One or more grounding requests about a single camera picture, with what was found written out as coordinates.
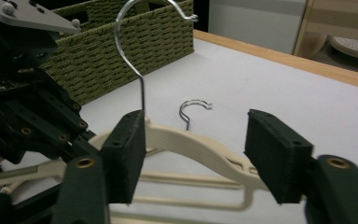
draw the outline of white table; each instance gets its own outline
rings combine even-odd
[[[145,77],[146,115],[152,122],[184,129],[179,105],[190,99],[213,103],[213,110],[186,108],[191,132],[215,139],[242,154],[250,108],[269,112],[314,145],[313,156],[333,154],[358,165],[358,87],[195,39],[195,53]],[[134,81],[84,105],[81,116],[96,133],[112,130],[119,119],[141,108]],[[144,169],[208,174],[204,167],[163,153],[145,160]],[[238,200],[240,192],[177,189],[140,183],[137,194],[177,194],[201,199]],[[277,205],[265,191],[247,211],[228,212],[151,204],[113,205],[119,211],[185,217],[218,223],[306,223],[303,204]]]

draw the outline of woven storage basket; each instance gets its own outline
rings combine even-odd
[[[80,34],[60,38],[57,52],[41,66],[81,105],[137,78],[114,40],[113,21],[125,3],[94,0],[55,10],[64,17],[86,12],[89,18]],[[192,0],[177,3],[186,15],[192,14]],[[193,24],[183,21],[171,5],[148,10],[147,1],[127,13],[120,40],[127,58],[143,75],[194,51]]]

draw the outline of small metal hook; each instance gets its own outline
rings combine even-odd
[[[140,1],[142,1],[142,0],[129,0],[124,5],[124,7],[118,12],[116,22],[115,22],[114,32],[115,32],[115,42],[116,42],[116,46],[117,46],[117,49],[118,49],[118,53],[120,54],[120,56],[124,60],[124,62],[130,67],[130,69],[136,74],[136,76],[141,81],[142,109],[143,109],[143,111],[145,111],[145,83],[144,83],[144,77],[132,65],[132,63],[127,59],[127,57],[126,57],[126,55],[124,53],[124,50],[121,47],[120,39],[118,37],[118,33],[120,32],[121,22],[123,21],[127,11],[133,5],[135,5],[136,3],[140,2]],[[171,5],[173,5],[173,7],[179,13],[179,15],[182,17],[183,20],[185,20],[185,21],[198,21],[199,20],[199,17],[197,15],[194,15],[194,14],[191,15],[191,16],[186,16],[185,13],[183,12],[183,10],[173,0],[164,0],[164,1],[171,3]]]
[[[203,100],[189,100],[189,101],[185,101],[180,105],[180,109],[179,109],[179,116],[180,118],[186,123],[186,131],[189,130],[190,128],[190,118],[183,112],[183,109],[185,109],[186,106],[188,105],[200,105],[202,107],[204,107],[205,109],[212,109],[212,104],[207,103],[206,101]]]

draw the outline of white surface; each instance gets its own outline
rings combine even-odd
[[[292,54],[307,0],[211,0],[209,32]]]
[[[358,88],[234,50],[195,40],[195,53],[145,77],[146,115],[156,124],[184,129],[182,102],[202,99],[213,110],[189,106],[192,133],[203,134],[242,154],[250,108],[269,112],[315,145],[314,157],[333,154],[358,165]],[[111,130],[125,114],[140,109],[134,81],[83,107],[81,115],[96,133]],[[178,155],[146,159],[146,170],[209,174]],[[137,194],[238,200],[240,192],[183,189],[140,183]],[[150,204],[113,205],[114,210],[184,217],[218,223],[306,223],[303,205],[277,205],[263,191],[250,210],[227,212]]]

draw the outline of wall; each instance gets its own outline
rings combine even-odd
[[[211,0],[209,32],[292,54],[307,0]]]

